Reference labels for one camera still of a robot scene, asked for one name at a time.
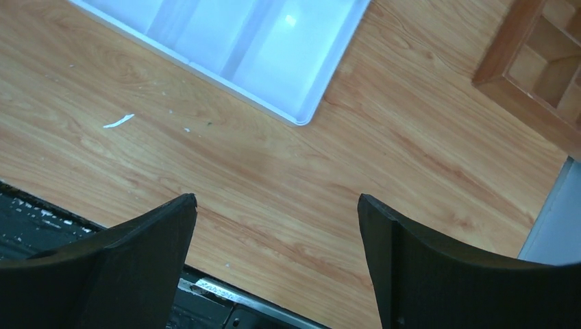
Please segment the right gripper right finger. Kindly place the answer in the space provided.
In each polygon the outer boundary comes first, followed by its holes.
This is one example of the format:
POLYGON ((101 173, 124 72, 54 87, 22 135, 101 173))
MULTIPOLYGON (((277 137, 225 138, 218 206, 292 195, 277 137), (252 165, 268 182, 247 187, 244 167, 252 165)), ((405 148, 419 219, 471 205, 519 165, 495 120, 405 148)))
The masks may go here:
POLYGON ((494 254, 369 194, 358 221, 383 328, 579 328, 580 265, 494 254))

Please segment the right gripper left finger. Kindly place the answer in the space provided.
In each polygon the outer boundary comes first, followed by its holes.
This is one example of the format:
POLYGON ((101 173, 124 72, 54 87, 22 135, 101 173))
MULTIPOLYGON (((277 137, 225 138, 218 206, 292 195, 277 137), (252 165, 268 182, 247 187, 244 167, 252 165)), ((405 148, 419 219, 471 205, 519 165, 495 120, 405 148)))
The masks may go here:
POLYGON ((1 262, 2 328, 164 328, 197 220, 187 193, 90 237, 1 262))

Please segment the white divided plastic tray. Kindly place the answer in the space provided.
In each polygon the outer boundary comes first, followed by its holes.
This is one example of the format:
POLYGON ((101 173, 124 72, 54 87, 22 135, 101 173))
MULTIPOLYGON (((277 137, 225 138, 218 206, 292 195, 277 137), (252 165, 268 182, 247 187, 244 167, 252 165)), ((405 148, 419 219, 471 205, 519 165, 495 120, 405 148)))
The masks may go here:
POLYGON ((367 1, 76 1, 95 21, 293 126, 311 122, 367 1))

